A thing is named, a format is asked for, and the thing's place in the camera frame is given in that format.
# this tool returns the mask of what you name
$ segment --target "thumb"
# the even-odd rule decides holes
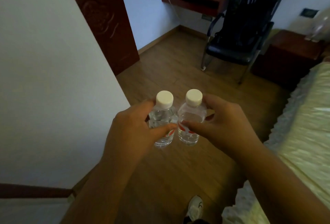
[[[208,136],[212,132],[211,125],[208,122],[193,122],[193,121],[182,121],[182,124],[187,126],[189,130],[195,132],[196,134],[199,134],[206,139],[208,139]]]
[[[177,127],[178,126],[176,124],[170,123],[170,124],[167,124],[164,126],[159,126],[154,129],[151,129],[150,132],[151,132],[153,141],[156,142],[160,138],[163,138],[165,135],[167,135],[172,130],[175,130]]]

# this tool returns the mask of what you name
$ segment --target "bedside table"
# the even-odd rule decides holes
[[[254,75],[293,90],[309,70],[321,62],[324,42],[306,41],[305,35],[281,30],[271,38],[265,55],[252,67]]]

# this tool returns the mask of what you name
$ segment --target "office chair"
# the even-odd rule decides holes
[[[260,53],[274,22],[271,22],[281,0],[229,0],[226,15],[223,13],[211,22],[207,32],[201,69],[204,71],[212,57],[248,65],[239,80],[241,84]],[[224,17],[222,29],[210,40],[217,21]]]

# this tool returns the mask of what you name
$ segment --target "shoe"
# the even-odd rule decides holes
[[[184,218],[184,223],[196,221],[202,218],[203,215],[203,200],[198,195],[195,195],[189,202],[188,212]]]

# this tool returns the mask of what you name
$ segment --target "brown wooden door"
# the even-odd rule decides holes
[[[123,0],[76,0],[115,75],[139,60]]]

